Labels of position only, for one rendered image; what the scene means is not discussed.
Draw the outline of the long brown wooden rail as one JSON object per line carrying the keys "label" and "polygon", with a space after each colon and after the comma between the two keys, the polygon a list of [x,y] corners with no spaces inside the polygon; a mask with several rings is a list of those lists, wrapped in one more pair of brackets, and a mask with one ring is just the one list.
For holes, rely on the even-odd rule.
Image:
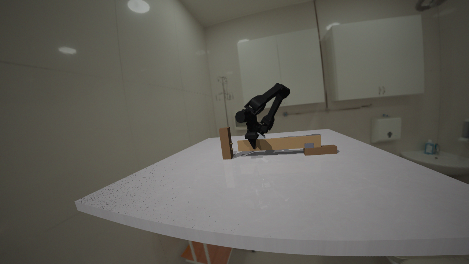
{"label": "long brown wooden rail", "polygon": [[315,147],[321,147],[321,135],[301,137],[279,137],[272,139],[256,140],[256,149],[253,149],[248,140],[238,140],[239,151],[265,151],[273,149],[300,149],[304,144],[314,143]]}

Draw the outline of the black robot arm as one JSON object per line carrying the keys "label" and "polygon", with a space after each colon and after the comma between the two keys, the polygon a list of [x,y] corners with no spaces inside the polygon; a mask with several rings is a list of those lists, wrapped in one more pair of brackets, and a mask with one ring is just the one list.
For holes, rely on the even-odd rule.
{"label": "black robot arm", "polygon": [[[276,83],[274,87],[265,92],[263,95],[257,95],[253,97],[247,104],[245,104],[244,107],[246,109],[236,113],[236,121],[247,122],[257,120],[257,115],[259,115],[259,113],[264,110],[266,103],[268,103],[269,100],[276,96],[274,102],[272,103],[271,110],[268,112],[268,115],[265,115],[260,122],[262,125],[260,125],[258,122],[256,125],[256,131],[259,130],[260,134],[264,135],[264,133],[267,133],[268,130],[271,130],[275,121],[274,115],[276,114],[282,100],[288,97],[289,94],[289,88],[283,84]],[[249,105],[251,107],[249,107]]]}

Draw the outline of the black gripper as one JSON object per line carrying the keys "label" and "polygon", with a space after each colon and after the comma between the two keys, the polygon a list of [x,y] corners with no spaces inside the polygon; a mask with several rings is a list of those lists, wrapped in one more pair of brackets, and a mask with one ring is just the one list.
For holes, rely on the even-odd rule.
{"label": "black gripper", "polygon": [[245,140],[248,140],[253,149],[256,149],[256,140],[259,137],[258,132],[256,131],[257,120],[247,121],[247,133],[245,134]]}

